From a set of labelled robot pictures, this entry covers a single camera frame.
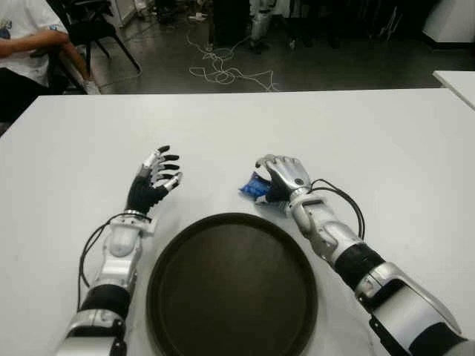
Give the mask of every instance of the round tray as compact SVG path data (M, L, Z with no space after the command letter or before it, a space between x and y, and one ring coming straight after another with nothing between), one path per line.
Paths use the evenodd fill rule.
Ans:
M248 214L186 228L148 284L148 330L165 356L296 356L316 313L305 254L285 231Z

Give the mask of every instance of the black cable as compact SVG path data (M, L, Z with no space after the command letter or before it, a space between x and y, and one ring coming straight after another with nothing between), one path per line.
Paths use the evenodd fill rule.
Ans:
M331 188L327 188L327 187L313 188L314 184L316 184L317 182L324 182L325 184L329 185ZM325 179L317 179L313 181L311 184L311 189L308 192L308 194L312 193L313 191L331 191L339 195L341 198L345 199L351 205L351 207L356 213L356 217L358 219L358 236L362 240L364 240L364 235L366 233L366 222L364 221L363 213L361 209L359 208L358 204L348 193L342 191L340 188L336 187L335 185L333 185L332 183L328 182Z
M359 216L358 218L358 226L361 226L361 229L362 229L362 237L364 238L364 235L366 233L366 222L364 221L364 216L363 216L363 213L361 211L361 209L359 208L358 204L355 202L355 200L348 194L346 193L345 191L342 191L340 188L336 187L335 185L333 185L332 183L328 182L327 180L325 179L317 179L317 180L314 180L311 184L311 188L313 188L314 184L316 184L317 182L324 182L326 183L327 185L329 185L330 187L332 187L333 189L337 190L338 192L340 192L341 194L343 194L344 196L346 196L347 199L345 199L349 204L351 204L351 206L353 207L353 209L356 209L358 210L358 212L356 212L356 215Z
M82 249L81 256L79 257L79 270L78 270L78 275L77 275L77 307L76 310L79 311L79 308L81 307L81 280L84 282L84 284L89 288L90 284L84 274L84 261L85 258L88 254L88 252L91 250L91 248L94 246L94 244L97 242L97 240L101 237L102 233L104 232L105 228L111 224L111 221L115 219L116 217L139 217L140 219L145 219L148 222L151 222L151 218L147 217L146 215L142 214L135 214L135 213L121 213L121 214L116 214L112 217L110 217L107 222L102 224L100 227L98 227L92 235L88 238L86 241L86 244L84 244L84 248Z

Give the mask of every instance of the robot finger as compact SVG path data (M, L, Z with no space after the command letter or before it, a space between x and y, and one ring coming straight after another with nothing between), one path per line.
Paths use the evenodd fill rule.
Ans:
M264 165L267 168L268 162L275 162L275 156L273 154L267 154L266 156L258 159L258 161L255 163L255 167L259 168Z

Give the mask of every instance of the person's arm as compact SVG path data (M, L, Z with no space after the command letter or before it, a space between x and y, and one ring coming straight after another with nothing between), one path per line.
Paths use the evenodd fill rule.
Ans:
M21 39L4 39L0 40L0 58L5 58L18 52L63 45L66 42L68 42L68 35L55 30L43 30Z

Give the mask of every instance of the blue wrapper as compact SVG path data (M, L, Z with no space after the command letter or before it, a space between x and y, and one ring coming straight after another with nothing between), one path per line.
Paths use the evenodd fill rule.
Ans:
M249 182L240 189L240 191L242 191L244 194L249 195L254 199L266 195L267 193L269 193L269 190L270 181L264 179L256 172L252 173Z

